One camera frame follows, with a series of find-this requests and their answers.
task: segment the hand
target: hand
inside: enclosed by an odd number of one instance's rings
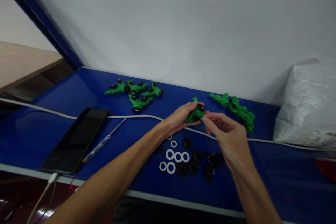
[[[174,135],[176,132],[180,131],[185,127],[198,125],[201,123],[201,121],[192,123],[184,122],[189,113],[196,108],[197,104],[197,101],[188,102],[187,104],[179,107],[177,110],[175,110],[173,114],[171,114],[164,121],[162,121],[162,123],[168,127],[167,137]]]
[[[207,133],[210,135],[212,132],[216,136],[231,172],[243,174],[255,169],[243,125],[221,113],[208,113],[203,122]]]

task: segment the floor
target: floor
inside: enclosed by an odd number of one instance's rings
[[[46,180],[0,171],[0,223],[27,223],[46,185]],[[30,223],[43,223],[77,189],[77,186],[70,189],[68,184],[56,183],[54,197],[47,210],[53,187],[51,185],[45,194]],[[102,223],[111,223],[112,217],[113,212]]]

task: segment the black smartphone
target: black smartphone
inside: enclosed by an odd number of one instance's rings
[[[40,170],[61,174],[74,173],[108,114],[109,111],[104,109],[84,109],[43,162]]]

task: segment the white washer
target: white washer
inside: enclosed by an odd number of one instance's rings
[[[170,145],[171,145],[173,148],[175,148],[175,147],[177,146],[177,142],[173,140],[173,141],[170,143]]]
[[[167,170],[167,164],[166,164],[166,162],[165,161],[161,162],[160,165],[159,165],[159,168],[160,168],[161,171]]]
[[[173,154],[171,157],[168,156],[169,152],[171,152]],[[174,153],[174,151],[172,149],[169,149],[169,150],[166,151],[166,158],[168,160],[172,160],[174,157],[175,157],[175,153]]]
[[[190,160],[190,156],[189,156],[189,153],[188,152],[182,152],[182,161],[185,162],[185,163],[188,163],[189,160]]]
[[[173,166],[173,170],[169,170],[169,166],[170,166],[170,165]],[[168,172],[169,174],[173,174],[173,173],[175,172],[175,170],[176,170],[175,164],[174,164],[173,162],[169,162],[169,163],[167,164],[167,172]]]
[[[174,159],[177,163],[181,163],[182,162],[182,153],[181,152],[175,152]]]

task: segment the green plastic part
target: green plastic part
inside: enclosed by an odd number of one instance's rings
[[[153,97],[144,97],[141,100],[137,99],[135,94],[129,94],[129,100],[133,104],[132,111],[134,113],[140,113],[142,108],[148,105],[151,101],[154,100]]]
[[[205,115],[204,107],[202,104],[198,103],[197,107],[187,116],[185,123],[193,123],[196,121],[202,120],[202,117]]]
[[[127,83],[129,85],[129,87],[131,88],[130,93],[132,95],[135,95],[139,91],[144,90],[146,87],[148,87],[148,83],[144,84],[144,82],[139,82],[137,85],[135,85],[133,81],[129,80],[129,81],[127,81]]]
[[[147,92],[142,93],[142,97],[150,97],[150,96],[162,96],[163,90],[157,87],[158,85],[155,82],[152,82],[152,88],[147,88]]]
[[[130,87],[125,85],[121,79],[118,79],[117,85],[110,86],[110,90],[104,92],[105,95],[114,95],[117,93],[128,93],[130,91]]]
[[[229,102],[229,95],[228,93],[223,94],[223,96],[219,95],[219,94],[209,94],[209,96],[214,99],[216,102],[219,102],[221,104],[222,107],[226,107],[229,106],[230,102]]]
[[[248,109],[245,106],[240,106],[239,105],[239,100],[237,99],[236,96],[232,97],[232,101],[229,105],[230,111],[234,113],[237,117],[240,117],[243,119],[245,122],[245,127],[248,132],[253,133],[253,128],[254,128],[254,119],[256,116],[248,111]]]

